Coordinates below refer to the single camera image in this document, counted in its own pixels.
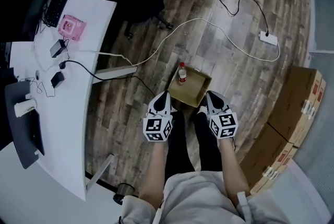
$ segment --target cardboard box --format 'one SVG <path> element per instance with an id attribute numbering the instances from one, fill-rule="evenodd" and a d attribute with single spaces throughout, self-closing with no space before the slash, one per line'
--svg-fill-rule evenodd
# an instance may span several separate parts
<path id="1" fill-rule="evenodd" d="M 320 82 L 321 73 L 315 69 L 294 66 L 288 71 L 268 123 L 293 144 L 306 124 Z"/>
<path id="2" fill-rule="evenodd" d="M 268 178 L 266 176 L 263 176 L 256 184 L 255 186 L 250 190 L 251 194 L 255 194 L 258 191 L 260 191 L 262 189 L 263 186 L 266 185 L 268 181 Z"/>
<path id="3" fill-rule="evenodd" d="M 277 177 L 287 168 L 289 161 L 292 159 L 297 151 L 298 148 L 292 148 L 290 150 L 289 154 L 283 160 L 282 165 L 272 174 L 272 176 L 266 181 L 266 183 L 262 186 L 260 190 L 267 190 L 273 185 Z"/>
<path id="4" fill-rule="evenodd" d="M 292 146 L 269 124 L 264 125 L 240 164 L 250 189 L 261 180 L 268 167 L 280 166 Z"/>
<path id="5" fill-rule="evenodd" d="M 301 144 L 303 143 L 305 137 L 307 136 L 307 133 L 308 133 L 309 129 L 312 126 L 315 114 L 318 112 L 318 109 L 320 107 L 320 103 L 321 103 L 321 101 L 323 99 L 325 88 L 326 88 L 326 82 L 325 82 L 324 79 L 322 79 L 321 83 L 320 83 L 320 87 L 319 87 L 318 93 L 317 93 L 317 98 L 314 101 L 314 105 L 313 105 L 313 107 L 311 109 L 311 112 L 308 115 L 307 121 L 306 121 L 306 123 L 305 123 L 302 131 L 300 132 L 299 137 L 297 138 L 297 140 L 296 140 L 296 142 L 294 144 L 296 147 L 300 147 L 301 146 Z"/>
<path id="6" fill-rule="evenodd" d="M 212 78 L 189 66 L 185 68 L 187 70 L 187 80 L 182 85 L 178 83 L 179 67 L 173 76 L 168 91 L 172 98 L 197 108 L 206 94 Z"/>

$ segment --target stacked cardboard box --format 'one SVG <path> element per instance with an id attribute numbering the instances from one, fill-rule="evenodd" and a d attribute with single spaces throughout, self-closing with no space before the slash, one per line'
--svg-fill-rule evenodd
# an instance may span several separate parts
<path id="1" fill-rule="evenodd" d="M 292 67 L 275 107 L 241 162 L 251 193 L 269 188 L 305 139 L 319 109 L 326 82 L 319 71 Z"/>

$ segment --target white plug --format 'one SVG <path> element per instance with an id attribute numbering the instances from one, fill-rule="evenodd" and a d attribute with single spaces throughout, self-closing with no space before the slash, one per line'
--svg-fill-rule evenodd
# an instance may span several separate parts
<path id="1" fill-rule="evenodd" d="M 259 34 L 259 39 L 263 42 L 269 43 L 271 45 L 277 46 L 277 37 L 269 34 L 266 36 L 266 33 L 261 31 Z"/>

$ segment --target black leggings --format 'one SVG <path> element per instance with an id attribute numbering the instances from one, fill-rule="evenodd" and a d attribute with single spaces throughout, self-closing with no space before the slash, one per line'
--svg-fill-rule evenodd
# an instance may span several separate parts
<path id="1" fill-rule="evenodd" d="M 195 171 L 187 152 L 184 115 L 181 111 L 172 113 L 174 125 L 168 137 L 168 154 L 165 167 L 165 182 L 175 174 Z M 221 155 L 217 139 L 212 134 L 207 116 L 195 115 L 196 136 L 199 143 L 199 156 L 202 171 L 222 171 Z"/>

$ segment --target black and white pattern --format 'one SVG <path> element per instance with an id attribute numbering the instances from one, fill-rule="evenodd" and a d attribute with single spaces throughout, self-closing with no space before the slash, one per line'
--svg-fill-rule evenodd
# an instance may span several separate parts
<path id="1" fill-rule="evenodd" d="M 234 131 L 235 131 L 235 127 L 223 129 L 223 131 L 221 132 L 220 137 L 221 138 L 231 137 L 231 136 L 233 136 Z"/>
<path id="2" fill-rule="evenodd" d="M 163 141 L 163 138 L 161 137 L 159 133 L 152 133 L 152 134 L 146 134 L 146 135 L 150 141 L 157 141 L 157 140 Z"/>
<path id="3" fill-rule="evenodd" d="M 218 136 L 219 127 L 218 127 L 218 125 L 213 120 L 211 120 L 210 128 L 211 128 L 213 134 L 217 137 Z"/>
<path id="4" fill-rule="evenodd" d="M 168 123 L 167 123 L 167 125 L 166 125 L 166 127 L 163 131 L 166 138 L 168 137 L 171 130 L 172 130 L 172 125 L 171 125 L 171 122 L 168 121 Z"/>
<path id="5" fill-rule="evenodd" d="M 232 114 L 224 114 L 219 117 L 222 127 L 234 126 L 235 120 Z"/>
<path id="6" fill-rule="evenodd" d="M 161 119 L 149 119 L 147 120 L 146 131 L 160 131 Z"/>

